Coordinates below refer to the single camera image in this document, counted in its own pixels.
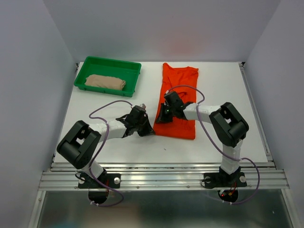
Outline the orange t shirt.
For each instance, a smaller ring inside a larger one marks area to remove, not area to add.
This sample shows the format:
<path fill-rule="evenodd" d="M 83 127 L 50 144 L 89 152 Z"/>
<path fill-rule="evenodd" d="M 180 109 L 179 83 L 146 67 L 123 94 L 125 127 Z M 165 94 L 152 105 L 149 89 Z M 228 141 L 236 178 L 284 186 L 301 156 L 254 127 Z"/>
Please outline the orange t shirt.
<path fill-rule="evenodd" d="M 195 103 L 197 100 L 196 88 L 199 77 L 199 70 L 190 66 L 171 67 L 168 63 L 162 65 L 162 85 L 157 109 L 157 116 L 161 103 L 165 103 L 165 92 L 170 91 L 176 96 L 179 107 L 171 108 L 173 112 L 173 122 L 156 123 L 153 129 L 158 136 L 166 136 L 178 139 L 194 140 L 196 138 L 196 128 L 194 120 L 185 120 L 181 108 L 185 104 Z"/>

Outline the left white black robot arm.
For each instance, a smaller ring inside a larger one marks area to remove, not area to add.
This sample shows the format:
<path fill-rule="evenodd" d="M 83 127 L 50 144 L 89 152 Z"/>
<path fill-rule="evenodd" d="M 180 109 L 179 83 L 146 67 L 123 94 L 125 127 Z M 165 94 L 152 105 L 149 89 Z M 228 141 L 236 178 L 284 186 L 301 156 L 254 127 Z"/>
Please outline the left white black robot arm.
<path fill-rule="evenodd" d="M 93 155 L 99 143 L 105 144 L 110 139 L 120 139 L 137 133 L 140 137 L 155 135 L 146 110 L 138 105 L 131 108 L 129 114 L 107 122 L 87 124 L 77 121 L 57 146 L 57 153 L 72 166 L 89 176 L 95 187 L 104 186 L 106 170 L 100 166 Z"/>

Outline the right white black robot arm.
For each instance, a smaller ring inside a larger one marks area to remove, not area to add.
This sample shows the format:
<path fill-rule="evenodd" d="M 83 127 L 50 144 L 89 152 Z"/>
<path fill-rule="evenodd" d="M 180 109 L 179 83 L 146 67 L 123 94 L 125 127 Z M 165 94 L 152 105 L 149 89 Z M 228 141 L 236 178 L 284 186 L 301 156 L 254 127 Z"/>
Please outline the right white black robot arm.
<path fill-rule="evenodd" d="M 222 143 L 222 148 L 219 149 L 222 154 L 219 171 L 203 175 L 201 185 L 204 188 L 247 186 L 245 174 L 241 172 L 240 151 L 249 125 L 232 103 L 226 102 L 223 105 L 215 106 L 194 102 L 185 103 L 177 92 L 167 91 L 156 122 L 171 123 L 175 117 L 186 121 L 196 120 L 200 124 L 212 124 L 219 141 Z"/>

